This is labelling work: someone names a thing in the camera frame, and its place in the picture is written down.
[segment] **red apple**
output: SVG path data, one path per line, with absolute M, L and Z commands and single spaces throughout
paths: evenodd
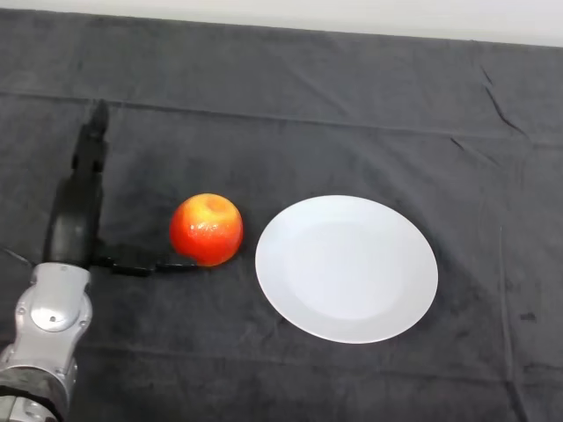
M 200 266 L 218 266 L 230 259 L 243 240 L 243 219 L 223 196 L 202 193 L 182 203 L 170 223 L 177 253 Z

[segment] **apple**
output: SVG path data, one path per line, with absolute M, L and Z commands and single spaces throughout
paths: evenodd
M 237 207 L 213 193 L 183 202 L 170 223 L 172 247 L 200 266 L 218 266 L 237 252 L 243 240 L 243 219 Z

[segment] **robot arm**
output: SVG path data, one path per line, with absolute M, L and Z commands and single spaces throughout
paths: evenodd
M 77 377 L 74 351 L 92 317 L 91 265 L 134 276 L 196 267 L 189 258 L 98 240 L 108 120 L 100 101 L 80 130 L 72 173 L 57 189 L 43 262 L 16 306 L 16 339 L 0 354 L 0 422 L 66 420 Z

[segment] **white wall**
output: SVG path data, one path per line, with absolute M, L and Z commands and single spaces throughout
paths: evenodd
M 563 47 L 561 0 L 0 0 L 0 7 Z

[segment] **white plate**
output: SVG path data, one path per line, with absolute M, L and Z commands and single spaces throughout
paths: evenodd
M 266 227 L 256 273 L 267 299 L 315 336 L 371 343 L 416 324 L 434 300 L 438 268 L 424 236 L 371 200 L 320 196 Z

